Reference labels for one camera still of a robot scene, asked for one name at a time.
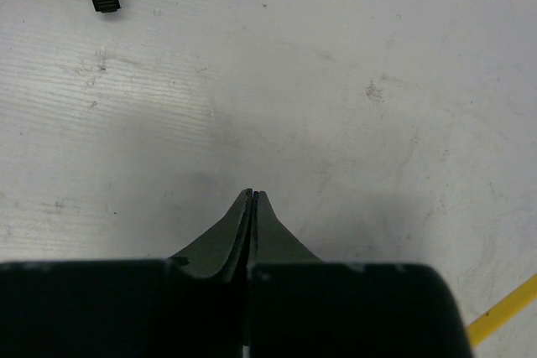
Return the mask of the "yellow framed whiteboard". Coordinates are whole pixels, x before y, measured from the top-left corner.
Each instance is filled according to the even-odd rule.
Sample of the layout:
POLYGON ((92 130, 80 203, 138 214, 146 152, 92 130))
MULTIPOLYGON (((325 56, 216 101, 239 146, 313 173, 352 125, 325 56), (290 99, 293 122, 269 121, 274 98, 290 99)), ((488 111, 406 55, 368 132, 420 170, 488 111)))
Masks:
POLYGON ((467 326, 472 347, 477 347, 536 300, 536 274, 519 285, 467 326))

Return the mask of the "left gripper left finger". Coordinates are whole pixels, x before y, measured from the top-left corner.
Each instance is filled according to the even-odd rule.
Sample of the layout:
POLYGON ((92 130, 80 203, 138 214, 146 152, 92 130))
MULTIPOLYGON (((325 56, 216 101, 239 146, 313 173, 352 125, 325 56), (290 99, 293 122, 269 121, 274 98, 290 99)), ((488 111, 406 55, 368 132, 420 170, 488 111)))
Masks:
POLYGON ((230 282, 248 243, 252 207, 253 191, 242 190, 216 224, 169 259, 196 280, 230 282))

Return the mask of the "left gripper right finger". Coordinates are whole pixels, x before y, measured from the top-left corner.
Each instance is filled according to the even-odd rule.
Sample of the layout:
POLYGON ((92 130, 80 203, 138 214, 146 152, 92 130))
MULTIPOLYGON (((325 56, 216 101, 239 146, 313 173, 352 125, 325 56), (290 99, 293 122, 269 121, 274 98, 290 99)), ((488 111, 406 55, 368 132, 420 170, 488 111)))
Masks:
POLYGON ((313 264, 322 260, 278 219, 263 191, 253 193, 249 264, 313 264))

